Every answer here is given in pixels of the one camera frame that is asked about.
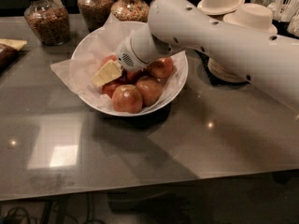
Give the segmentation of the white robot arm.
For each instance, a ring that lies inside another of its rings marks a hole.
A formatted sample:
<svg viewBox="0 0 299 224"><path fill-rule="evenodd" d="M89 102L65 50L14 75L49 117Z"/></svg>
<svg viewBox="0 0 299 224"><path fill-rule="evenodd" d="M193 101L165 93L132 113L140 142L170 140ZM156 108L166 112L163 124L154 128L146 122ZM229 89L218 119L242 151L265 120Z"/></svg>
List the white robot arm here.
<svg viewBox="0 0 299 224"><path fill-rule="evenodd" d="M214 20L187 0L155 0L148 23L116 49L117 60L93 76L100 87L126 70L136 72L155 60L194 49L229 71L299 111L298 41L282 35Z"/></svg>

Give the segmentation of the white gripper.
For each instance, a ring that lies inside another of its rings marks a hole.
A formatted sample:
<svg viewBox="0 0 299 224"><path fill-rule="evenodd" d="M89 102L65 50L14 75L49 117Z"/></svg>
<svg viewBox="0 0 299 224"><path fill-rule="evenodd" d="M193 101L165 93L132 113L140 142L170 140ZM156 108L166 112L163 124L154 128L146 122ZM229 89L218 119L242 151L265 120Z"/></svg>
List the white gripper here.
<svg viewBox="0 0 299 224"><path fill-rule="evenodd" d="M109 60L103 64L92 77L92 82L96 87L102 87L107 83L122 76L122 68L129 72L139 71L149 65L145 61L147 49L144 45L150 43L150 35L135 31L125 37L116 49L118 61Z"/></svg>

